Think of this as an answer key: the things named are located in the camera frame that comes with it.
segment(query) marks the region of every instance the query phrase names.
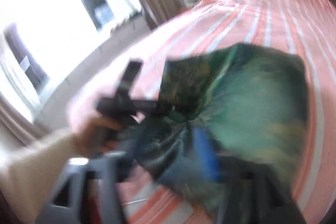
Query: pink striped bedsheet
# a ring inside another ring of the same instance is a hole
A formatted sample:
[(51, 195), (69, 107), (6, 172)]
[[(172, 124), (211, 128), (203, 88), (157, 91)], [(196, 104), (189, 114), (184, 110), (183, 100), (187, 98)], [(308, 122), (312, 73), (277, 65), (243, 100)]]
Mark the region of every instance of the pink striped bedsheet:
[[(97, 100), (101, 95), (114, 93), (130, 58), (144, 61), (131, 95), (157, 98), (166, 58), (205, 54), (241, 41), (297, 54), (304, 60), (310, 88), (310, 124), (292, 193), (307, 223), (317, 224), (336, 198), (335, 21), (336, 9), (329, 0), (202, 0), (98, 73), (69, 104), (70, 126), (77, 130), (87, 117), (96, 115)], [(158, 191), (169, 193), (167, 189)], [(172, 193), (164, 199), (160, 194), (158, 206), (170, 204), (162, 207), (164, 213), (154, 217), (156, 213), (149, 209), (149, 200), (130, 215), (132, 223), (146, 223), (142, 221), (143, 208), (148, 211), (144, 213), (146, 220), (159, 224), (169, 223), (170, 216), (187, 206)], [(199, 209), (190, 209), (189, 214), (187, 220), (181, 219), (186, 223), (204, 223), (206, 216)]]

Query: green fabric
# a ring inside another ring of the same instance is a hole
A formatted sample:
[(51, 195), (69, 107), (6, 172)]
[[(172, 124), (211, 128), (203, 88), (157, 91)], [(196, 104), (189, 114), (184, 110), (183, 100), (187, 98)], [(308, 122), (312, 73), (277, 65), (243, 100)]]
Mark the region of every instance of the green fabric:
[(203, 177), (192, 146), (194, 125), (208, 129), (217, 150), (267, 163), (286, 187), (291, 184), (307, 125), (307, 85), (299, 57), (238, 43), (167, 61), (159, 99), (176, 109), (166, 117), (146, 118), (124, 134), (145, 132), (137, 162), (181, 197), (214, 212), (226, 189)]

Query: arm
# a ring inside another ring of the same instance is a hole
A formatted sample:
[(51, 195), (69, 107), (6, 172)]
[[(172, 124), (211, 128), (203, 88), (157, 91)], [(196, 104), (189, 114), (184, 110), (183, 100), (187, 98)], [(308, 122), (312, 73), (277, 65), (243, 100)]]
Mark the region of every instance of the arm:
[(34, 222), (67, 160), (90, 151), (96, 126), (120, 129), (110, 120), (93, 119), (80, 133), (63, 129), (17, 151), (0, 168), (0, 189), (23, 223)]

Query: hand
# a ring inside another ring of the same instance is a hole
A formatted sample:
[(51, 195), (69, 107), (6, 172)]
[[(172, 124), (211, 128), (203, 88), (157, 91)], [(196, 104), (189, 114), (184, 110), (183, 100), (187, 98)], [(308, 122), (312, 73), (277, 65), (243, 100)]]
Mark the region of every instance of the hand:
[[(123, 129), (122, 125), (117, 121), (106, 117), (90, 118), (84, 125), (82, 130), (73, 134), (74, 143), (81, 155), (88, 155), (92, 152), (92, 140), (97, 132), (98, 127), (108, 127), (115, 130)], [(116, 146), (117, 142), (107, 142), (105, 147), (101, 148), (101, 152), (106, 153)]]

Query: bed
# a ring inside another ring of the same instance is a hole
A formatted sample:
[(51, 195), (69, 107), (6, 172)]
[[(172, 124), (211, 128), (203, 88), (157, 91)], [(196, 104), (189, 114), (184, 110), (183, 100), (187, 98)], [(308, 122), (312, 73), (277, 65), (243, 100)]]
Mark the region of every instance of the bed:
[[(97, 100), (113, 95), (131, 58), (144, 61), (131, 96), (155, 98), (166, 57), (199, 55), (240, 41), (298, 54), (305, 62), (310, 88), (310, 125), (292, 193), (307, 223), (320, 223), (336, 199), (335, 25), (331, 0), (202, 0), (191, 11), (161, 25), (87, 83), (68, 106), (70, 127), (77, 130), (87, 117), (96, 115)], [(126, 201), (140, 199), (151, 183), (146, 172), (137, 170), (122, 186)], [(150, 216), (157, 216), (153, 204), (162, 208), (156, 223), (167, 223), (177, 212), (183, 217), (175, 223), (211, 222), (202, 210), (169, 190), (154, 192), (149, 201), (128, 210), (131, 223), (146, 223)], [(323, 221), (328, 223), (332, 217), (329, 212)]]

